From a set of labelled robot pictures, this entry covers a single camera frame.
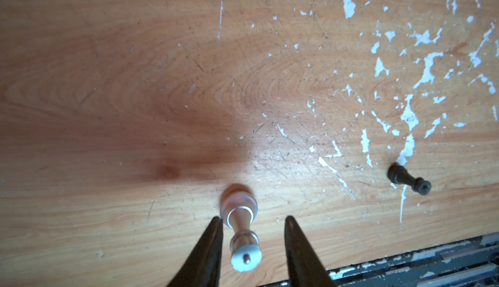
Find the silver chess piece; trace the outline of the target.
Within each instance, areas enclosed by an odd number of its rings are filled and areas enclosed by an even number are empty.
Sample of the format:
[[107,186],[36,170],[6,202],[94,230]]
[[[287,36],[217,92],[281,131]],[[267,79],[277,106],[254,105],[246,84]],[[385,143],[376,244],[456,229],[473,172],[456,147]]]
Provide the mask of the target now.
[[251,230],[258,213],[257,200],[244,184],[230,184],[220,197],[220,218],[234,232],[229,248],[231,265],[237,272],[249,272],[262,261],[258,236]]

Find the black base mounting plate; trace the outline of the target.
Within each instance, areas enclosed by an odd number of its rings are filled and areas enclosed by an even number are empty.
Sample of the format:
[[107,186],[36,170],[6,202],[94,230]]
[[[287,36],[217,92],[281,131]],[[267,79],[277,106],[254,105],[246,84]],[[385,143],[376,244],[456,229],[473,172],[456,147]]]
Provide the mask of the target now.
[[329,271],[337,286],[498,286],[498,233]]

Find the black pawn front centre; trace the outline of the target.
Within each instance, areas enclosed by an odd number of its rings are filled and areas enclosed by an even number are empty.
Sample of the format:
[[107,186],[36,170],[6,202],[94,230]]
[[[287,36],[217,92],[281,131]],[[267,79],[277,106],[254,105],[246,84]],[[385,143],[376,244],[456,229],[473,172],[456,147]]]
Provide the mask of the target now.
[[408,170],[398,163],[393,163],[387,171],[387,177],[393,184],[410,186],[414,192],[420,195],[428,195],[431,192],[431,182],[422,177],[414,177]]

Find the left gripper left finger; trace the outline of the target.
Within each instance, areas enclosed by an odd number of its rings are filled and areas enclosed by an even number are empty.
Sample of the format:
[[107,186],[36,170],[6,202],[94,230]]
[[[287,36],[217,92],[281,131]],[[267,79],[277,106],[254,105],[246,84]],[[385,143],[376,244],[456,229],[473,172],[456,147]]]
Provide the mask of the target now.
[[223,238],[223,223],[216,216],[167,286],[219,286]]

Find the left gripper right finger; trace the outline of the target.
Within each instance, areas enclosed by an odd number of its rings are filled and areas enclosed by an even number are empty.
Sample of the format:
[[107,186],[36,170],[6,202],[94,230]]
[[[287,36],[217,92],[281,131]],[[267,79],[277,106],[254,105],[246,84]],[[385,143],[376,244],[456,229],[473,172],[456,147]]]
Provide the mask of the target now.
[[285,219],[289,286],[336,286],[293,216]]

